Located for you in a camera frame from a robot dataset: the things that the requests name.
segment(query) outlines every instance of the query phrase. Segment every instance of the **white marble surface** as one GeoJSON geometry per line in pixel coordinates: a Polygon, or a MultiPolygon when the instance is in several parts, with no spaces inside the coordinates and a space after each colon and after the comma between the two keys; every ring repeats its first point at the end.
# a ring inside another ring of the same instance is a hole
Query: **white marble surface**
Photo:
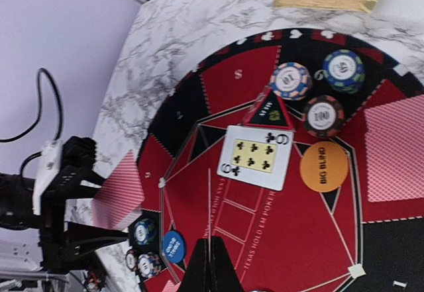
{"type": "MultiPolygon", "coordinates": [[[[108,176],[128,152],[138,153],[146,129],[181,78],[214,51],[278,28],[329,29],[363,39],[424,81],[424,0],[380,0],[371,15],[347,11],[274,9],[273,0],[151,0],[142,5],[117,62],[97,121],[97,171],[108,176]]],[[[90,205],[73,209],[91,222],[90,205]]],[[[124,265],[127,244],[99,251],[123,291],[138,291],[124,265]]]]}

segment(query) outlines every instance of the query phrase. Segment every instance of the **white wall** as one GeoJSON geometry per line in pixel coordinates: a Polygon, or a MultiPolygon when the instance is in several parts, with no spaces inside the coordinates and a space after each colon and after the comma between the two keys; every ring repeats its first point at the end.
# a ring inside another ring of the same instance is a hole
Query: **white wall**
{"type": "MultiPolygon", "coordinates": [[[[91,136],[115,62],[140,4],[134,0],[0,0],[0,138],[26,129],[36,117],[36,71],[48,68],[64,104],[63,139],[91,136]]],[[[0,144],[0,172],[18,173],[56,131],[47,82],[40,124],[28,136],[0,144]]],[[[34,177],[36,161],[26,175],[34,177]]],[[[0,238],[10,233],[0,230],[0,238]]],[[[18,234],[35,241],[33,232],[18,234]]]]}

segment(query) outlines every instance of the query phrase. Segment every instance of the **blue poker chip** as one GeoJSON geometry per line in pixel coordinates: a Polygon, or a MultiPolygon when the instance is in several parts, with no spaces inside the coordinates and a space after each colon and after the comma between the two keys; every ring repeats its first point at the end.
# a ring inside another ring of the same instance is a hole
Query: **blue poker chip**
{"type": "Polygon", "coordinates": [[[360,89],[365,81],[365,68],[354,52],[341,49],[329,54],[323,63],[324,74],[331,87],[339,92],[360,89]]]}
{"type": "Polygon", "coordinates": [[[186,256],[186,242],[183,236],[174,230],[165,235],[162,249],[166,259],[173,264],[181,262],[186,256]]]}
{"type": "Polygon", "coordinates": [[[139,246],[151,243],[156,237],[156,227],[152,219],[142,219],[134,226],[134,239],[139,246]]]}
{"type": "Polygon", "coordinates": [[[142,254],[138,257],[138,270],[141,276],[146,279],[156,277],[162,271],[160,257],[154,252],[142,254]]]}
{"type": "Polygon", "coordinates": [[[307,69],[297,62],[287,62],[278,66],[272,74],[272,91],[282,99],[300,100],[311,89],[311,76],[307,69]]]}

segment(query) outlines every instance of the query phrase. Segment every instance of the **round game board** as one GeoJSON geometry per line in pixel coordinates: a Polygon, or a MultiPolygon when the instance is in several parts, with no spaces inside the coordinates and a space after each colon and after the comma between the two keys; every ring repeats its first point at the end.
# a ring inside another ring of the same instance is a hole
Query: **round game board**
{"type": "Polygon", "coordinates": [[[138,157],[144,217],[160,229],[156,249],[169,230],[180,232],[187,246],[182,262],[165,262],[158,277],[144,282],[149,292],[161,291],[169,279],[181,280],[196,240],[207,237],[209,168],[212,235],[225,241],[247,291],[397,291],[394,281],[420,291],[424,199],[368,202],[364,108],[422,93],[418,79],[393,58],[327,30],[253,35],[200,62],[164,101],[138,157]],[[364,87],[354,95],[333,91],[324,79],[323,60],[341,48],[356,52],[365,65],[364,87]],[[284,62],[306,66],[314,79],[305,99],[284,101],[295,134],[283,190],[217,175],[227,127],[242,122],[284,62]],[[318,95],[331,95],[344,107],[345,125],[331,140],[347,151],[350,164],[346,181],[326,194],[308,189],[299,173],[302,154],[318,141],[300,118],[306,102],[318,95]],[[158,187],[161,178],[165,188],[158,187]],[[348,268],[356,264],[366,275],[353,279],[348,268]]]}

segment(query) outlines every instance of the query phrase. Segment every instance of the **marble countertop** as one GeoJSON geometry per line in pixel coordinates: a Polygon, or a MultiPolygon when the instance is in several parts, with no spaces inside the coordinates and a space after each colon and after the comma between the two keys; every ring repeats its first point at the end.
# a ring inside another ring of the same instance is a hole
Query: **marble countertop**
{"type": "MultiPolygon", "coordinates": [[[[179,80],[214,51],[278,28],[322,28],[383,50],[424,82],[424,0],[380,0],[361,12],[273,8],[273,0],[151,0],[140,8],[111,78],[94,132],[96,170],[108,176],[146,130],[179,80]]],[[[71,220],[91,224],[89,201],[69,205],[71,220]]],[[[128,244],[98,251],[122,291],[139,291],[125,266],[128,244]]]]}

